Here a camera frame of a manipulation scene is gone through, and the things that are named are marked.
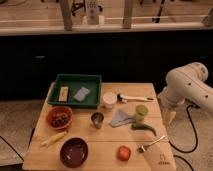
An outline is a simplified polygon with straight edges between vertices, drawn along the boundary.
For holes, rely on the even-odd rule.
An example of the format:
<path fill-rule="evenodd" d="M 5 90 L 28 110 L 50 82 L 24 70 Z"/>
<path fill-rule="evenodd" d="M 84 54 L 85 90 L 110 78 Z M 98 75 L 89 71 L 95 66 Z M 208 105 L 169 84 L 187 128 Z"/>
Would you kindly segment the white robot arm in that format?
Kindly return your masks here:
<path fill-rule="evenodd" d="M 158 94 L 165 126 L 174 119 L 175 108 L 186 99 L 213 114 L 213 88 L 205 84 L 207 78 L 208 69 L 200 62 L 193 62 L 167 73 L 166 86 Z"/>

